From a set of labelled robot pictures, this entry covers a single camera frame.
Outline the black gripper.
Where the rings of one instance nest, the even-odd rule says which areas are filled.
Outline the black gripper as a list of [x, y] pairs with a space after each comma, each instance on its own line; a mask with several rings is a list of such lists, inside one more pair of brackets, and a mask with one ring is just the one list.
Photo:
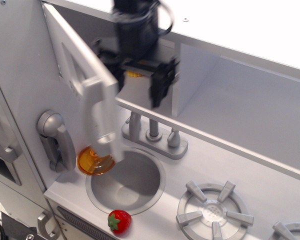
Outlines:
[[176, 78], [176, 58], [162, 60], [155, 56], [159, 53], [158, 40], [171, 32], [174, 17], [169, 17], [166, 29], [159, 29], [157, 13], [114, 13], [112, 17], [115, 36], [96, 38], [92, 43], [95, 53], [117, 80], [118, 92], [125, 84], [125, 70], [150, 73], [151, 107], [158, 108]]

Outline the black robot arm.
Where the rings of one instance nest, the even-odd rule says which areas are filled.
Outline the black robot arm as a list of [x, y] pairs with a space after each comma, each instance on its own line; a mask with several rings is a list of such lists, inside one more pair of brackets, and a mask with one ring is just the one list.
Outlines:
[[158, 44], [159, 38], [169, 34], [159, 29], [158, 8], [163, 7], [174, 21], [172, 11], [159, 0], [116, 0], [112, 20], [116, 45], [106, 48], [102, 40], [95, 40], [97, 56], [114, 75], [122, 89], [124, 74], [135, 71], [150, 76], [149, 98], [152, 108], [158, 108], [176, 78], [177, 57], [173, 51]]

